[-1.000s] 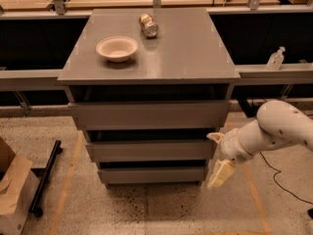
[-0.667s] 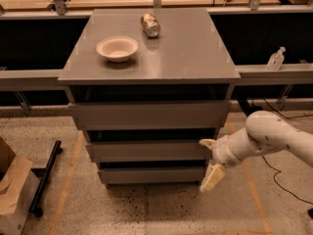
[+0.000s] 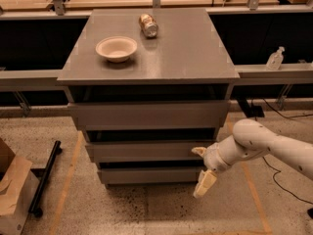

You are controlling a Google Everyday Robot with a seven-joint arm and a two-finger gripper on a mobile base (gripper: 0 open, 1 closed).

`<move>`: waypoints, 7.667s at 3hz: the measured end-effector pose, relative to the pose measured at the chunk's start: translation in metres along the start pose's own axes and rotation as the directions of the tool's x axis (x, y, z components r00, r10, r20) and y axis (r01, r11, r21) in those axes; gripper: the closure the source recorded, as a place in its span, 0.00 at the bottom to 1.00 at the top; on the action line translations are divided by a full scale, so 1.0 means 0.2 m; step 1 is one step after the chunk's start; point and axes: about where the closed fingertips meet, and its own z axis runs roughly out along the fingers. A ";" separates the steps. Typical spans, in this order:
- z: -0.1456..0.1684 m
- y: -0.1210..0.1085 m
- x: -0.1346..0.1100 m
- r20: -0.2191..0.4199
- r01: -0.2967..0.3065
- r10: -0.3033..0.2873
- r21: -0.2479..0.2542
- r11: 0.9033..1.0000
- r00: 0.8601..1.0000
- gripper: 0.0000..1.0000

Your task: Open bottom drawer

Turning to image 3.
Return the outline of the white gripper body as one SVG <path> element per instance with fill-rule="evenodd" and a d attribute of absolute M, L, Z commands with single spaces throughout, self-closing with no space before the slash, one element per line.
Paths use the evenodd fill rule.
<path fill-rule="evenodd" d="M 228 165 L 222 160 L 219 154 L 218 143 L 214 143 L 205 149 L 203 162 L 208 169 L 215 173 L 222 173 L 228 169 Z"/>

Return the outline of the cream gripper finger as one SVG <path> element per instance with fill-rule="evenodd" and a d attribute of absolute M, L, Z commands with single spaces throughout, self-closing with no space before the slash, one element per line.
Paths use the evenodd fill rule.
<path fill-rule="evenodd" d="M 193 196 L 197 198 L 201 198 L 216 182 L 217 174 L 208 169 L 202 170 L 196 188 L 194 190 Z"/>
<path fill-rule="evenodd" d="M 206 148 L 205 148 L 205 147 L 194 147 L 194 148 L 192 149 L 192 152 L 193 152 L 194 154 L 197 154 L 197 155 L 203 157 L 204 154 L 205 154 L 205 152 L 206 152 Z"/>

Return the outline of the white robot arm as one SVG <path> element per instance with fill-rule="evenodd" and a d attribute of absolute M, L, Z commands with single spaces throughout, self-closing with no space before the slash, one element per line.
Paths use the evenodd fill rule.
<path fill-rule="evenodd" d="M 245 118 L 234 124 L 231 136 L 208 147 L 195 147 L 206 170 L 200 172 L 194 197 L 202 197 L 217 175 L 237 162 L 270 154 L 309 179 L 313 179 L 313 145 L 272 132 L 258 121 Z"/>

